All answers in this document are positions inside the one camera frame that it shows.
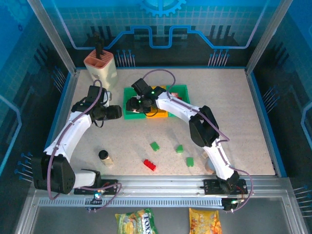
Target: green lego brick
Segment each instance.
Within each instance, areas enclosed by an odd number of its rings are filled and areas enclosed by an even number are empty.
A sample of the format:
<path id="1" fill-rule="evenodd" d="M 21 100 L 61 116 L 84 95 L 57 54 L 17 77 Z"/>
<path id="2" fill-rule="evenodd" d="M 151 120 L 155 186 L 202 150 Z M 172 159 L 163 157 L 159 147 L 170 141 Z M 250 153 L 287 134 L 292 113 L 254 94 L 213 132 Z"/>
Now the green lego brick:
<path id="1" fill-rule="evenodd" d="M 138 118 L 146 118 L 146 116 L 144 115 L 144 113 L 134 113 L 134 112 L 131 112 L 131 111 L 127 111 L 126 110 L 126 104 L 127 104 L 127 101 L 131 98 L 131 97 L 134 97 L 136 96 L 136 92 L 134 91 L 133 88 L 131 87 L 127 87 L 124 89 L 123 91 L 123 116 L 125 119 L 138 119 Z"/>
<path id="2" fill-rule="evenodd" d="M 183 153 L 183 146 L 182 146 L 182 145 L 179 145 L 175 151 L 176 151 L 178 154 Z"/>
<path id="3" fill-rule="evenodd" d="M 160 149 L 159 145 L 158 145 L 156 142 L 153 142 L 153 143 L 151 144 L 151 147 L 152 147 L 152 149 L 153 149 L 154 151 L 157 151 L 157 150 Z"/>
<path id="4" fill-rule="evenodd" d="M 194 159 L 192 157 L 187 157 L 186 158 L 186 165 L 188 167 L 193 167 L 194 166 Z"/>
<path id="5" fill-rule="evenodd" d="M 187 91 L 187 86 L 185 84 L 174 85 L 169 92 L 170 93 L 178 93 L 179 97 L 182 98 L 182 101 L 190 104 L 189 94 Z M 175 115 L 171 114 L 170 112 L 168 113 L 168 117 L 173 117 L 173 116 L 175 116 Z"/>

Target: chip bag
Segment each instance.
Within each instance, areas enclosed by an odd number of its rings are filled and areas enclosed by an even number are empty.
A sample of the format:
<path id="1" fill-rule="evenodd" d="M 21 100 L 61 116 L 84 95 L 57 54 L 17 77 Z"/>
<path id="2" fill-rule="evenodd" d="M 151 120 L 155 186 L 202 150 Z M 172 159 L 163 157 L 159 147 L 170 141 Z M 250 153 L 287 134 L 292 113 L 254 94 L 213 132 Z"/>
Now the chip bag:
<path id="1" fill-rule="evenodd" d="M 138 212 L 115 214 L 117 234 L 158 234 L 150 208 Z"/>
<path id="2" fill-rule="evenodd" d="M 189 208 L 190 234 L 222 234 L 219 211 L 199 211 Z"/>

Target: purple cable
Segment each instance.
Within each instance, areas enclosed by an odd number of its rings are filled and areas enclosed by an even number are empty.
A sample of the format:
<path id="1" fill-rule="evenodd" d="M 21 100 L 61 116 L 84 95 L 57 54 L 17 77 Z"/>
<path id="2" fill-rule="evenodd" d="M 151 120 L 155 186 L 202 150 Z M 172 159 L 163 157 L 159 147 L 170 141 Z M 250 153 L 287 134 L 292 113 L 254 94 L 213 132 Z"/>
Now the purple cable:
<path id="1" fill-rule="evenodd" d="M 204 120 L 206 120 L 206 121 L 209 123 L 209 125 L 210 125 L 215 131 L 217 131 L 217 132 L 224 138 L 224 140 L 219 140 L 219 141 L 217 141 L 217 142 L 216 142 L 216 145 L 219 145 L 219 143 L 222 143 L 222 142 L 228 142 L 228 141 L 230 141 L 230 139 L 229 139 L 226 135 L 224 135 L 216 126 L 214 126 L 214 124 L 211 123 L 211 121 L 210 121 L 203 113 L 199 112 L 198 110 L 193 109 L 192 107 L 189 107 L 188 105 L 184 104 L 183 102 L 177 101 L 177 100 L 175 100 L 175 99 L 171 99 L 169 91 L 171 90 L 171 88 L 172 88 L 172 87 L 174 86 L 174 84 L 176 83 L 176 77 L 174 76 L 174 74 L 173 74 L 172 72 L 170 72 L 170 71 L 168 71 L 168 70 L 166 70 L 166 69 L 154 69 L 154 70 L 151 70 L 151 71 L 149 71 L 148 73 L 146 73 L 146 74 L 142 77 L 142 79 L 145 79 L 150 73 L 156 72 L 156 71 L 167 72 L 167 73 L 169 73 L 169 74 L 173 77 L 173 79 L 174 79 L 174 82 L 172 83 L 172 85 L 169 87 L 169 89 L 167 89 L 167 97 L 170 99 L 170 101 L 173 101 L 173 102 L 175 102 L 175 103 L 177 103 L 177 104 L 179 104 L 179 105 L 181 105 L 181 106 L 183 106 L 183 107 L 189 109 L 190 111 L 194 111 L 195 113 L 197 113 L 197 114 L 199 114 L 200 116 L 202 116 L 202 117 L 204 118 Z M 250 189 L 250 192 L 249 192 L 249 194 L 248 194 L 248 197 L 246 198 L 246 200 L 244 201 L 244 203 L 243 203 L 241 206 L 239 206 L 239 207 L 237 207 L 236 209 L 234 209 L 233 211 L 231 211 L 231 212 L 233 213 L 234 211 L 238 211 L 239 209 L 241 209 L 243 206 L 245 206 L 245 205 L 247 204 L 247 202 L 249 201 L 249 199 L 250 199 L 250 197 L 251 197 L 251 195 L 253 194 L 253 191 L 254 191 L 254 182 L 253 182 L 253 178 L 251 177 L 251 175 L 250 175 L 248 172 L 243 171 L 243 170 L 240 170 L 240 169 L 236 169 L 236 168 L 232 167 L 232 166 L 231 166 L 230 164 L 228 164 L 228 162 L 225 160 L 225 158 L 224 158 L 224 156 L 223 156 L 223 154 L 222 154 L 222 152 L 221 152 L 221 150 L 220 150 L 219 148 L 218 148 L 218 151 L 219 151 L 219 153 L 220 153 L 220 156 L 222 157 L 222 160 L 224 161 L 224 163 L 225 163 L 226 165 L 229 166 L 229 168 L 231 168 L 231 169 L 234 170 L 234 171 L 238 171 L 238 172 L 241 172 L 241 173 L 246 174 L 246 175 L 249 177 L 250 183 L 251 183 L 251 189 Z"/>
<path id="2" fill-rule="evenodd" d="M 65 133 L 68 131 L 68 129 L 81 117 L 83 116 L 85 113 L 87 113 L 88 111 L 91 110 L 92 107 L 94 107 L 94 105 L 97 103 L 99 97 L 101 96 L 101 93 L 102 93 L 102 82 L 99 80 L 99 79 L 96 79 L 94 82 L 93 82 L 93 85 L 95 85 L 96 82 L 99 82 L 100 84 L 100 88 L 99 88 L 99 93 L 97 95 L 97 98 L 95 99 L 95 101 L 91 104 L 91 106 L 89 106 L 84 112 L 82 112 L 80 115 L 78 115 L 72 122 L 70 122 L 66 128 L 64 129 L 64 131 L 61 133 L 61 135 L 59 136 L 58 138 L 58 141 L 57 143 L 55 144 L 55 147 L 51 153 L 51 157 L 50 157 L 50 160 L 49 160 L 49 164 L 48 164 L 48 173 L 47 173 L 47 190 L 48 190 L 48 195 L 49 195 L 49 198 L 51 200 L 55 200 L 59 194 L 57 194 L 55 197 L 52 197 L 52 194 L 51 194 L 51 167 L 52 167 L 52 162 L 53 162 L 53 158 L 55 156 L 55 153 L 56 151 L 59 149 L 59 144 L 61 142 L 61 140 L 63 139 Z"/>
<path id="3" fill-rule="evenodd" d="M 119 189 L 118 191 L 116 192 L 116 194 L 104 205 L 102 206 L 101 208 L 98 208 L 97 210 L 102 210 L 104 209 L 105 207 L 107 207 L 109 204 L 112 203 L 112 201 L 117 197 L 117 195 L 119 194 L 121 188 L 122 188 L 122 184 L 121 183 L 115 183 L 115 184 L 111 184 L 111 185 L 108 185 L 108 186 L 105 186 L 105 187 L 102 187 L 102 188 L 98 188 L 98 189 L 93 189 L 93 188 L 88 188 L 88 187 L 81 187 L 81 189 L 84 189 L 84 190 L 89 190 L 89 191 L 97 191 L 97 190 L 105 190 L 105 189 L 109 189 L 109 188 L 112 188 L 114 186 L 117 186 L 119 185 Z"/>

